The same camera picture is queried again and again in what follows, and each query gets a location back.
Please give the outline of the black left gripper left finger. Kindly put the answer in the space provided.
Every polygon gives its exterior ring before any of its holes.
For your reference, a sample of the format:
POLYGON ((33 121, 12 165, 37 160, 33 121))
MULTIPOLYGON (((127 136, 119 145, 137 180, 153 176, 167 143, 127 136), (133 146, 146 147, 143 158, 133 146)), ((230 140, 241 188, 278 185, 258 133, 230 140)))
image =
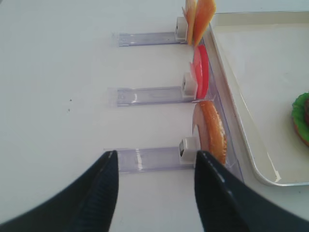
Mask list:
POLYGON ((119 190, 118 154, 105 152, 53 198, 0 225, 2 232, 107 232, 119 190))

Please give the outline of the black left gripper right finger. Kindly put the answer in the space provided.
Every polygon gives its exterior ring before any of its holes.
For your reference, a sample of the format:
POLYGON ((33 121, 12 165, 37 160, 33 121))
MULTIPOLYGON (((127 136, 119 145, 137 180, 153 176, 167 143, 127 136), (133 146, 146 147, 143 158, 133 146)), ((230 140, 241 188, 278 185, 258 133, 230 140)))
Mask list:
POLYGON ((246 186, 211 153, 198 151, 194 191, 206 232, 307 232, 309 222, 246 186))

